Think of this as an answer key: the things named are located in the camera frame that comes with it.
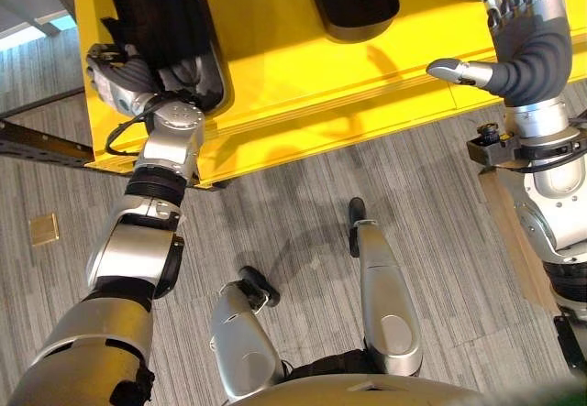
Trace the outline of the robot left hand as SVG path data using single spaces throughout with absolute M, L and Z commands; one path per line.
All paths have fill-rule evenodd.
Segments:
M 86 63 L 100 100 L 122 115 L 138 116 L 173 101 L 197 104 L 184 89 L 165 90 L 161 78 L 132 44 L 95 43 L 87 51 Z

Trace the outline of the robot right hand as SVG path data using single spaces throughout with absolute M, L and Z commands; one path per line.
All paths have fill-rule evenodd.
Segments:
M 484 90 L 504 100 L 506 124 L 520 137 L 565 130 L 559 96 L 572 67 L 565 0 L 482 0 L 497 61 L 438 59 L 429 75 Z

